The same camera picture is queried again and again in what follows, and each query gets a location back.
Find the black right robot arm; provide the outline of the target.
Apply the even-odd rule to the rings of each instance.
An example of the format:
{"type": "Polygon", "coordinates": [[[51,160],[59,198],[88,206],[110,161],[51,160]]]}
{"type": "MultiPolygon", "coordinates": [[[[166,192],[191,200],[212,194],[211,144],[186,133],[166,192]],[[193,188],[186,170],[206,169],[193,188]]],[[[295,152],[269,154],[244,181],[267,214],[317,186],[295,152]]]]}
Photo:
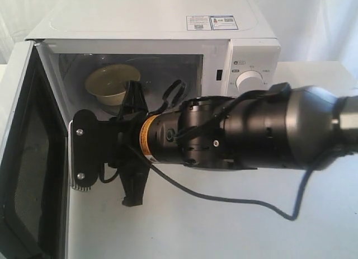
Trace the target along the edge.
{"type": "Polygon", "coordinates": [[[316,86],[279,83],[239,97],[206,96],[183,101],[175,81],[161,106],[149,111],[140,83],[126,94],[112,121],[121,127],[112,163],[121,178],[125,206],[143,203],[155,163],[206,171],[258,168],[324,169],[357,153],[357,97],[336,97],[316,86]]]}

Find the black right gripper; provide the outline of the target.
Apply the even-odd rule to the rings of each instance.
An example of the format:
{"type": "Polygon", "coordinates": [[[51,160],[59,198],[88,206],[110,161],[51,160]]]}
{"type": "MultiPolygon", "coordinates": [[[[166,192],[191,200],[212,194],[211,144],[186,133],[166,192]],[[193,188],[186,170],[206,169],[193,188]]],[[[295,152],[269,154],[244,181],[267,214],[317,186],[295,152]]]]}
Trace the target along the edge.
{"type": "Polygon", "coordinates": [[[148,106],[143,88],[138,81],[127,81],[119,118],[110,122],[117,125],[117,146],[110,167],[119,167],[119,176],[125,192],[124,206],[143,204],[144,190],[149,175],[149,163],[185,164],[185,146],[176,141],[183,128],[180,113],[145,116],[148,106]]]}

